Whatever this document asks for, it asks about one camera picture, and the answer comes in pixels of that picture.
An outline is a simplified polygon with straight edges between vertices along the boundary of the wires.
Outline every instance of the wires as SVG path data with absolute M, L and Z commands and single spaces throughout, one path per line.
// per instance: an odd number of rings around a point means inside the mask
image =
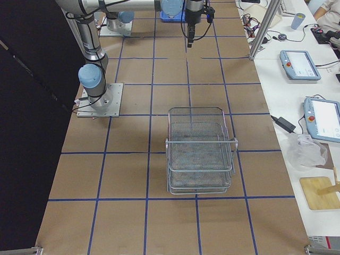
M 268 41 L 271 41 L 271 36 L 270 34 L 268 34 L 268 32 L 267 32 L 267 36 L 269 37 Z
M 255 37 L 255 31 L 260 28 L 260 22 L 256 18 L 251 17 L 249 13 L 242 15 L 241 20 L 243 22 L 243 28 L 248 34 L 247 39 Z M 253 27 L 251 26 L 252 21 L 257 23 Z
M 297 121 L 297 123 L 299 124 L 300 128 L 301 128 L 301 131 L 302 131 L 302 134 L 303 134 L 303 127 L 302 125 L 300 124 L 300 121 L 304 118 L 304 114 L 303 116 Z
M 96 102 L 98 102 L 101 99 L 101 97 L 102 96 L 98 97 L 93 103 L 89 103 L 88 105 L 84 105 L 84 106 L 80 106 L 80 107 L 77 107 L 75 109 L 72 109 L 72 112 L 76 113 L 75 110 L 78 110 L 78 109 L 81 109 L 81 108 L 85 108 L 85 107 L 88 107 L 90 105 L 94 105 Z
M 106 4 L 105 7 L 109 7 L 109 6 L 112 6 L 112 5 L 115 5 L 115 4 L 121 4 L 121 3 L 125 3 L 127 1 L 130 1 L 130 0 L 120 0 L 120 1 L 117 1 L 117 2 L 113 2 L 113 3 L 110 3 L 110 4 Z M 65 16 L 66 18 L 68 18 L 69 20 L 77 20 L 77 19 L 85 19 L 87 18 L 88 16 L 91 16 L 93 15 L 95 12 L 98 12 L 100 10 L 100 8 L 97 8 L 95 9 L 94 11 L 90 12 L 90 13 L 84 13 L 84 15 L 80 15 L 79 17 L 70 17 L 69 15 L 71 14 L 70 12 L 66 12 L 65 13 Z
M 209 26 L 208 26 L 207 30 L 204 32 L 204 34 L 203 34 L 201 37 L 199 37 L 199 38 L 197 38 L 197 39 L 194 39 L 194 41 L 198 41 L 198 40 L 202 39 L 204 36 L 206 36 L 206 34 L 208 33 L 208 31 L 209 31 L 209 29 L 210 29 L 210 27 L 211 27 L 211 24 L 212 24 L 212 23 L 209 24 Z
M 301 40 L 290 40 L 290 39 L 286 39 L 287 41 L 293 41 L 293 42 L 295 42 L 295 43 L 300 43 L 300 42 L 302 42 L 303 40 L 304 40 L 304 38 L 306 37 L 306 32 L 305 32 L 305 28 L 306 27 L 309 27 L 309 26 L 315 26 L 315 25 L 317 25 L 317 24 L 308 24 L 308 25 L 305 25 L 304 27 L 303 27 L 303 29 L 302 29 L 302 32 L 303 32 L 303 37 L 302 37 L 302 39 Z M 278 34 L 282 34 L 281 32 L 279 32 L 279 31 L 275 31 L 275 30 L 268 30 L 267 32 L 274 32 L 274 33 L 278 33 Z
M 102 22 L 101 22 L 101 25 L 100 25 L 99 28 L 98 28 L 98 31 L 99 31 L 98 37 L 100 37 L 101 28 L 107 26 L 107 24 L 105 24 L 105 21 L 106 21 L 106 16 L 103 18 L 103 20 L 102 20 Z
M 321 66 L 326 66 L 326 65 L 332 65 L 334 63 L 337 63 L 337 62 L 340 62 L 340 59 L 337 60 L 337 61 L 333 61 L 333 62 L 330 62 L 330 63 L 327 63 L 327 64 L 323 64 L 323 65 L 316 65 L 316 67 L 321 67 Z
M 238 6 L 236 5 L 236 7 L 237 7 L 238 9 L 240 9 L 240 10 L 243 10 L 243 11 L 244 11 L 244 9 L 241 7 L 241 3 L 240 3 L 240 1 L 241 1 L 241 0 L 239 0 L 239 1 L 238 1 L 238 2 L 239 2 L 239 5 L 238 5 Z
M 315 94 L 315 95 L 313 95 L 314 97 L 316 97 L 316 96 L 319 96 L 319 97 L 321 97 L 322 99 L 324 99 L 324 100 L 326 100 L 322 95 L 320 95 L 320 94 Z

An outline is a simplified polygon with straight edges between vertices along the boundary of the wire mesh basket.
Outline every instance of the wire mesh basket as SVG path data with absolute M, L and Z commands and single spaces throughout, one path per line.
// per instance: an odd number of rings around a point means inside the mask
M 168 191 L 222 193 L 234 174 L 231 143 L 220 108 L 172 108 L 166 141 Z

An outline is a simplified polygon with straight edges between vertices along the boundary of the basket handle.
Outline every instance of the basket handle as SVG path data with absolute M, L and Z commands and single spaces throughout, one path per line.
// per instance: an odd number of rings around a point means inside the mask
M 233 158 L 235 158 L 237 156 L 237 150 L 239 148 L 239 141 L 236 137 L 234 137 L 233 139 L 230 139 L 229 141 L 235 143 L 235 150 L 233 152 Z
M 232 139 L 229 141 L 165 141 L 165 143 L 235 143 L 235 141 Z

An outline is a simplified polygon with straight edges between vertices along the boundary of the blue tape grid line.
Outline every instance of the blue tape grid line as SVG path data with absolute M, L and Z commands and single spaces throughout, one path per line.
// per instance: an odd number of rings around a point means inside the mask
M 185 53 L 188 53 L 187 48 L 187 39 L 183 37 L 184 39 L 184 47 L 185 47 Z M 190 90 L 190 76 L 189 76 L 189 63 L 188 59 L 185 59 L 186 62 L 186 80 L 187 80 L 187 86 L 188 86 L 188 94 L 189 94 L 189 107 L 191 107 L 191 90 Z M 199 216 L 199 205 L 198 205 L 198 196 L 195 195 L 195 209 L 196 209 L 196 223 L 197 223 L 197 240 L 198 240 L 198 251 L 199 255 L 202 255 L 202 244 L 201 244 L 201 230 L 200 230 L 200 216 Z
M 215 28 L 215 24 L 212 25 L 213 29 L 214 29 L 214 35 L 216 36 L 216 28 Z M 218 56 L 221 57 L 220 55 L 220 50 L 219 50 L 219 46 L 218 46 L 218 40 L 217 37 L 215 37 L 216 40 L 216 45 L 217 45 L 217 51 L 218 51 Z M 223 72 L 223 64 L 222 64 L 222 60 L 219 59 L 220 62 L 220 67 L 221 67 L 221 71 L 222 71 L 222 77 L 223 77 L 223 82 L 226 83 L 226 77 L 225 74 Z M 228 96 L 228 89 L 227 86 L 225 86 L 225 92 L 226 92 L 226 97 L 227 97 L 227 103 L 228 103 L 228 109 L 229 112 L 232 112 L 231 109 L 231 105 L 230 105 L 230 100 L 229 100 L 229 96 Z M 235 132 L 235 127 L 234 127 L 234 121 L 233 121 L 233 116 L 230 116 L 231 119 L 231 125 L 232 125 L 232 130 L 233 130 L 233 134 L 234 137 L 236 136 L 236 132 Z M 254 230 L 253 230 L 253 225 L 252 225 L 252 220 L 251 220 L 251 214 L 250 214 L 250 209 L 249 209 L 249 204 L 248 204 L 248 199 L 246 198 L 247 196 L 247 191 L 245 189 L 245 183 L 244 183 L 244 178 L 243 178 L 243 173 L 242 173 L 242 166 L 241 166 L 241 161 L 240 161 L 240 156 L 239 156 L 239 152 L 237 152 L 237 157 L 239 160 L 239 167 L 240 167 L 240 174 L 241 174 L 241 180 L 242 180 L 242 186 L 243 186 L 243 192 L 244 192 L 244 196 L 245 196 L 245 205 L 246 205 L 246 209 L 247 209 L 247 214 L 248 214 L 248 221 L 249 221 L 249 226 L 250 226 L 250 232 L 251 232 L 251 236 L 252 236 L 252 240 L 253 240 L 253 246 L 254 246 L 254 251 L 255 254 L 258 255 L 258 251 L 257 251 L 257 245 L 256 245 L 256 240 L 255 240 L 255 234 L 254 234 Z
M 92 239 L 93 239 L 94 230 L 95 230 L 95 223 L 96 223 L 96 217 L 97 217 L 97 211 L 98 211 L 98 202 L 99 202 L 99 196 L 100 196 L 101 181 L 103 179 L 104 166 L 105 166 L 105 158 L 106 158 L 105 152 L 106 152 L 106 149 L 107 149 L 111 123 L 112 123 L 112 117 L 110 117 L 110 120 L 109 120 L 109 123 L 108 123 L 108 128 L 107 128 L 103 162 L 101 164 L 100 178 L 99 178 L 99 183 L 98 183 L 97 199 L 96 199 L 95 211 L 94 211 L 94 214 L 93 214 L 91 234 L 90 234 L 90 240 L 89 240 L 89 247 L 88 247 L 88 251 L 87 251 L 88 255 L 90 255 L 90 252 L 91 252 Z
M 176 201 L 176 200 L 239 200 L 239 199 L 293 199 L 294 195 L 252 195 L 249 197 L 189 197 L 189 198 L 51 198 L 48 202 L 74 201 Z
M 201 57 L 203 60 L 239 60 L 248 59 L 248 56 L 243 57 Z M 168 60 L 167 57 L 109 57 L 109 60 Z
M 188 84 L 177 84 L 177 83 L 154 83 L 154 86 L 187 86 Z M 209 86 L 233 86 L 233 85 L 242 85 L 242 86 L 247 86 L 247 85 L 261 85 L 260 82 L 240 82 L 240 83 L 235 83 L 235 82 L 231 82 L 231 83 L 210 83 L 210 84 L 205 84 L 205 83 L 191 83 L 189 84 L 191 86 L 205 86 L 205 85 L 209 85 Z M 124 86 L 151 86 L 151 84 L 149 83 L 125 83 Z
M 268 149 L 268 150 L 238 150 L 238 152 L 281 152 L 280 149 Z M 62 152 L 61 155 L 78 155 L 78 154 L 165 154 L 164 151 L 154 151 L 154 152 L 146 152 L 146 151 L 70 151 L 70 152 Z
M 154 94 L 154 71 L 155 71 L 155 44 L 156 44 L 156 15 L 154 19 L 154 45 L 152 49 L 152 77 L 151 77 L 151 96 L 150 96 L 150 117 L 149 117 L 149 142 L 148 142 L 148 170 L 147 170 L 147 187 L 146 187 L 146 201 L 145 201 L 145 220 L 144 220 L 144 244 L 143 254 L 147 254 L 147 237 L 148 237 L 148 206 L 149 206 L 149 176 L 150 176 L 150 156 L 151 156 L 151 126 L 152 126 L 152 96 Z
M 224 116 L 238 116 L 238 115 L 270 115 L 270 113 L 225 113 Z M 120 114 L 120 116 L 168 116 L 168 114 Z
M 239 37 L 239 38 L 244 38 L 245 36 L 238 36 L 238 35 L 231 35 L 231 36 L 216 36 L 217 38 L 223 38 L 223 37 Z M 140 38 L 140 36 L 130 36 L 128 38 Z M 153 36 L 144 36 L 143 38 L 153 38 Z M 155 38 L 182 38 L 182 36 L 155 36 Z M 206 35 L 205 38 L 215 38 L 215 36 L 209 36 Z
M 221 19 L 229 19 L 229 20 L 232 20 L 232 19 L 239 19 L 240 17 L 216 17 L 214 18 L 214 20 L 221 20 Z M 133 20 L 153 20 L 154 18 L 134 18 Z M 162 22 L 162 18 L 156 18 L 157 21 L 160 21 Z M 172 25 L 178 25 L 179 23 L 177 22 L 165 22 L 167 24 L 172 24 Z

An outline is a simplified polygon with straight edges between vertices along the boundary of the aluminum frame post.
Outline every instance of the aluminum frame post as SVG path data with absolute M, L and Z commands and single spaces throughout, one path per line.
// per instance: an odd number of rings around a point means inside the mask
M 249 53 L 250 60 L 254 60 L 259 48 L 261 47 L 264 37 L 266 36 L 268 28 L 280 6 L 280 3 L 281 3 L 281 0 L 270 1 L 266 14 L 263 17 L 262 23 L 260 25 L 260 29 L 258 33 L 256 34 L 256 37 L 251 46 L 250 53 Z

